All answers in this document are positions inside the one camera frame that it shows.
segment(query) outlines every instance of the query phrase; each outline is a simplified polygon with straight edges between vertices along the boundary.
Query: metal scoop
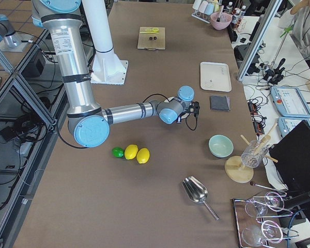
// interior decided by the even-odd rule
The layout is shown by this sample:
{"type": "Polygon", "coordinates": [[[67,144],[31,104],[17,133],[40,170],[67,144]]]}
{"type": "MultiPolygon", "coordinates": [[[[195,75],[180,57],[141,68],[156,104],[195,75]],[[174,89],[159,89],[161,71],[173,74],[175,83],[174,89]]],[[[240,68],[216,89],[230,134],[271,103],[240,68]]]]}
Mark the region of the metal scoop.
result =
{"type": "Polygon", "coordinates": [[[182,185],[193,202],[203,203],[208,209],[208,211],[211,213],[211,215],[215,218],[215,220],[219,220],[218,215],[206,202],[208,190],[202,183],[200,183],[195,177],[190,176],[186,177],[182,181],[182,185]]]}

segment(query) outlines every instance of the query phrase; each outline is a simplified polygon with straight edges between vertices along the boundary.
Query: monitor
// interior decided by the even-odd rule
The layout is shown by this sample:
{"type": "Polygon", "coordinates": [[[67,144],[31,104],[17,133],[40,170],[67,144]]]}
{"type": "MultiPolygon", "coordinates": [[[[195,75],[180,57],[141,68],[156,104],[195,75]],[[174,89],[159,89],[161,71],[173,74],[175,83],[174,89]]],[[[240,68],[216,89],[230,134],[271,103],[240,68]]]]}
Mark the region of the monitor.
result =
{"type": "MultiPolygon", "coordinates": [[[[270,155],[278,160],[275,166],[288,194],[297,196],[310,191],[310,125],[300,122],[278,144],[270,149],[270,155]]],[[[310,202],[301,208],[310,221],[310,202]]]]}

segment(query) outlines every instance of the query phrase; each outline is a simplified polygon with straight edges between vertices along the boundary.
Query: yellow lemon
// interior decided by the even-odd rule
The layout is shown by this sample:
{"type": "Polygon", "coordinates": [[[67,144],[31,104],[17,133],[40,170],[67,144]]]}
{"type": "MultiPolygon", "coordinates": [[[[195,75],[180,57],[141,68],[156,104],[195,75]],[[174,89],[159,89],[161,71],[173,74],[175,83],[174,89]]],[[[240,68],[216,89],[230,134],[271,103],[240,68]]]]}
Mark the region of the yellow lemon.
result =
{"type": "Polygon", "coordinates": [[[136,159],[139,164],[145,164],[148,162],[150,157],[150,152],[147,148],[142,148],[136,155],[136,159]]]}
{"type": "Polygon", "coordinates": [[[126,159],[134,159],[138,153],[137,145],[128,145],[124,151],[124,156],[126,159]]]}

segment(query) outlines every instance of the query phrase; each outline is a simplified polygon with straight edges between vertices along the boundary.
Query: ceramic bowl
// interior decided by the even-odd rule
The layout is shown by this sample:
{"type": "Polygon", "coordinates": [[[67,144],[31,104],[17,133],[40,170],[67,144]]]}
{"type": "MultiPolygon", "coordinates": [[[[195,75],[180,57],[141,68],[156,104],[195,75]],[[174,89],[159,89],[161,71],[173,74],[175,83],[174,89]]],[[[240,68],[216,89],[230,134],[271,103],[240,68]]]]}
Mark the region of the ceramic bowl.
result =
{"type": "Polygon", "coordinates": [[[233,143],[223,135],[215,135],[209,140],[209,150],[218,158],[225,158],[232,154],[233,143]]]}

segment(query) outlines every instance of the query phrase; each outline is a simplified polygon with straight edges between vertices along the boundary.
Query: glass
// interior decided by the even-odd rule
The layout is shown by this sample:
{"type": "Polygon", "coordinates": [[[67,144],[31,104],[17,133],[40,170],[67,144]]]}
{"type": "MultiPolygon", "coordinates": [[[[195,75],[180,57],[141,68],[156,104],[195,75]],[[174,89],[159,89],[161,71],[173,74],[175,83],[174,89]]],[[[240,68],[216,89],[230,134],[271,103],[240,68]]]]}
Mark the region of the glass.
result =
{"type": "Polygon", "coordinates": [[[284,199],[277,192],[270,191],[264,196],[253,196],[248,199],[244,209],[250,217],[256,218],[258,223],[261,223],[260,218],[278,218],[285,216],[292,216],[293,212],[289,209],[284,208],[284,199]],[[268,209],[274,212],[281,212],[283,214],[277,215],[267,215],[268,209]]]}
{"type": "Polygon", "coordinates": [[[252,247],[264,246],[273,248],[269,243],[277,244],[284,239],[290,239],[298,235],[299,233],[297,231],[282,228],[277,223],[270,220],[263,221],[261,226],[251,225],[242,231],[243,241],[252,247]],[[293,231],[295,235],[284,237],[283,230],[293,231]]]}
{"type": "Polygon", "coordinates": [[[241,155],[242,164],[250,168],[256,168],[268,151],[267,146],[260,146],[260,141],[251,141],[241,155]]]}

